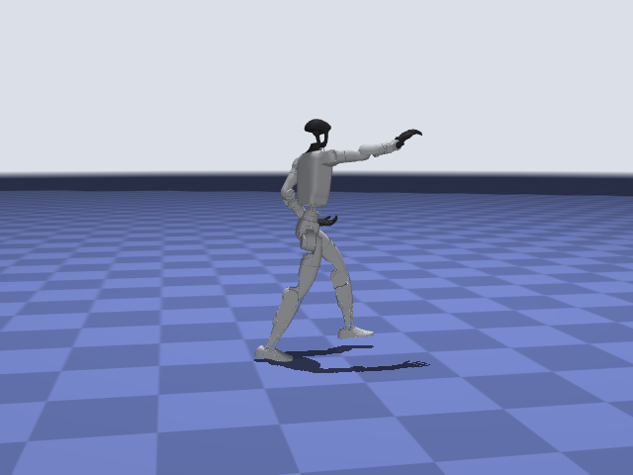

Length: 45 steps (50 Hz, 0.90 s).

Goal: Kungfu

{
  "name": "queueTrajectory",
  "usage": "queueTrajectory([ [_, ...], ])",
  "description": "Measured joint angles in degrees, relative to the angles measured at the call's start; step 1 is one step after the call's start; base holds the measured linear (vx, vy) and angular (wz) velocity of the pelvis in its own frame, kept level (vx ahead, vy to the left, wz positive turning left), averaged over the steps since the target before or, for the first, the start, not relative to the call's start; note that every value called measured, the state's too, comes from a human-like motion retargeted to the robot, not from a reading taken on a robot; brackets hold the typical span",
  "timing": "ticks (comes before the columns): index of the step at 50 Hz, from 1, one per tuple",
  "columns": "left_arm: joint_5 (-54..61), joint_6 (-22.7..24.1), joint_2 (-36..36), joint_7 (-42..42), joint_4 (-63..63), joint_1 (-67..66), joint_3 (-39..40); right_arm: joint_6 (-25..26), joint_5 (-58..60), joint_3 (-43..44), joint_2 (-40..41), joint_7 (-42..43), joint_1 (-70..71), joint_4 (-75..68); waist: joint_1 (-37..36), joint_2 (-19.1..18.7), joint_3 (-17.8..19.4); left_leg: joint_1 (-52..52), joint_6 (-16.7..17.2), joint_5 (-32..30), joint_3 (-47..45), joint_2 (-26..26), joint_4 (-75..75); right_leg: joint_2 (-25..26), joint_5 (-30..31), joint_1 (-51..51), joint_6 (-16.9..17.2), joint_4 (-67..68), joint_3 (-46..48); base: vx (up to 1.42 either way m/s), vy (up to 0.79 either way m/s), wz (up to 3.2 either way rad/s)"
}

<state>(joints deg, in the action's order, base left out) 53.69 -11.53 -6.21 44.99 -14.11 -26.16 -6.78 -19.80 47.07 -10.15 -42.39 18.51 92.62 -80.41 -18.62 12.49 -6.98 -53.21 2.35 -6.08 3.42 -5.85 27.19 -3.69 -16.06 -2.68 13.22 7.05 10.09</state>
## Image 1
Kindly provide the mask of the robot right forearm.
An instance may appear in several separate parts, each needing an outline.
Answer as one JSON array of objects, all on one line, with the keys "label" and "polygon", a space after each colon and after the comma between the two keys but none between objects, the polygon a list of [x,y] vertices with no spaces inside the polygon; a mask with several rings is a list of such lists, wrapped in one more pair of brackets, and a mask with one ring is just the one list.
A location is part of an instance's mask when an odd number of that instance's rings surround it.
[{"label": "robot right forearm", "polygon": [[373,154],[374,157],[378,157],[382,154],[391,153],[395,150],[400,150],[400,148],[396,148],[396,143],[399,140],[391,140],[390,142],[384,142],[380,144],[363,144],[360,146],[359,150],[363,154]]}]

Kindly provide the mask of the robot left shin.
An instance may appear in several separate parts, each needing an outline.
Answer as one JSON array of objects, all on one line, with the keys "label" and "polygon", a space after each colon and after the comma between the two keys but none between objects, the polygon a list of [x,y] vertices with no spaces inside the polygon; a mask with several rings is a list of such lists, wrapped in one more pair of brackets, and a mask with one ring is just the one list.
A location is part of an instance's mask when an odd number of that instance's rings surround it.
[{"label": "robot left shin", "polygon": [[[351,281],[350,281],[350,274],[348,272],[349,275],[349,280],[342,286],[335,286],[334,287],[334,291],[335,291],[335,296],[336,296],[336,300],[337,300],[337,305],[338,308],[341,309],[342,314],[343,314],[343,318],[345,321],[345,326],[346,329],[350,328],[350,320],[351,320],[351,328],[350,330],[354,330],[353,327],[353,297],[352,297],[352,288],[351,288]],[[352,309],[351,309],[352,307]],[[348,331],[350,331],[348,330]]]}]

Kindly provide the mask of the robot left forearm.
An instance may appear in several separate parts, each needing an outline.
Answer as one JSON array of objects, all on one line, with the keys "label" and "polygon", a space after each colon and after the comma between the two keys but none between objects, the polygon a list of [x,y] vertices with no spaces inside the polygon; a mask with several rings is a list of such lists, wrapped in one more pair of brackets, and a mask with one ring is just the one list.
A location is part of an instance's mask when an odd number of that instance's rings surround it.
[{"label": "robot left forearm", "polygon": [[306,209],[302,205],[299,204],[299,201],[297,198],[294,198],[293,200],[283,200],[283,201],[289,209],[292,209],[292,211],[297,215],[298,218],[301,218],[303,216],[303,213]]}]

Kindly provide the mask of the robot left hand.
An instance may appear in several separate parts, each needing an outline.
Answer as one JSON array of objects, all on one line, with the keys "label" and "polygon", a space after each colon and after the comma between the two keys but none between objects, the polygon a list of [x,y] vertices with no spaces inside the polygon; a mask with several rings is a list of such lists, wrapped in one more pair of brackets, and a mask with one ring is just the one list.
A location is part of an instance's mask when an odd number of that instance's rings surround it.
[{"label": "robot left hand", "polygon": [[330,217],[331,216],[328,216],[328,217],[323,218],[323,219],[318,219],[317,221],[318,221],[320,226],[332,226],[337,221],[337,216],[335,216],[335,218],[332,219],[332,220],[329,220]]}]

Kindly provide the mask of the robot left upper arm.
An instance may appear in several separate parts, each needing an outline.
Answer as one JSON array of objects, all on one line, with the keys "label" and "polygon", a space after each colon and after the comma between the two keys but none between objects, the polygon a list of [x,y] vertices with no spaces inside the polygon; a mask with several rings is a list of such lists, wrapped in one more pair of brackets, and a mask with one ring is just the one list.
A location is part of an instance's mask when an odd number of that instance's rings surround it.
[{"label": "robot left upper arm", "polygon": [[281,189],[280,195],[283,200],[293,200],[295,198],[293,187],[297,184],[298,160],[299,157],[294,160],[292,169]]}]

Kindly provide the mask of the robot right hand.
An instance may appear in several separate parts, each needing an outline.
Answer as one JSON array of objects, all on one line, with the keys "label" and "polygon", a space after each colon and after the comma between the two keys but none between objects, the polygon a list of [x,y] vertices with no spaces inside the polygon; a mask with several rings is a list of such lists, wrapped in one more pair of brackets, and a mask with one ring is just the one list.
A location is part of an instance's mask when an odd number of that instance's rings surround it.
[{"label": "robot right hand", "polygon": [[395,140],[399,140],[396,143],[396,148],[400,148],[402,147],[405,143],[404,141],[408,140],[409,138],[411,138],[413,135],[418,134],[422,136],[422,133],[418,130],[407,130],[406,132],[403,132],[402,134],[400,134],[398,137],[395,138]]}]

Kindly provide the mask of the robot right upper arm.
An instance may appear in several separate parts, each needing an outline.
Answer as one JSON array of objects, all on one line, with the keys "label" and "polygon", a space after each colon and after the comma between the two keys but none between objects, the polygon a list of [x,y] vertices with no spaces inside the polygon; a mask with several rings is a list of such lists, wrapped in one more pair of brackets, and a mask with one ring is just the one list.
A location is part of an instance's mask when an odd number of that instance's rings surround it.
[{"label": "robot right upper arm", "polygon": [[329,149],[319,155],[319,163],[321,165],[326,165],[326,166],[335,166],[338,163],[367,160],[370,157],[370,155],[371,154],[361,153],[359,149],[358,151],[354,151],[351,149],[348,149],[348,150]]}]

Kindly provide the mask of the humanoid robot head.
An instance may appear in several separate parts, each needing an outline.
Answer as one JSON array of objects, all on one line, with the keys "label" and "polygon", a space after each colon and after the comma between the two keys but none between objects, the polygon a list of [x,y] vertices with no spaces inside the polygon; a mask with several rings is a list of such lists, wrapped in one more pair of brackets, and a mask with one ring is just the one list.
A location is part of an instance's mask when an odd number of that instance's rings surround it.
[{"label": "humanoid robot head", "polygon": [[[305,131],[313,133],[316,136],[316,142],[311,143],[310,148],[305,152],[311,152],[319,150],[321,147],[325,147],[328,139],[328,132],[331,129],[330,124],[320,119],[313,119],[307,122],[305,125]],[[319,136],[324,134],[324,142],[320,142]]]}]

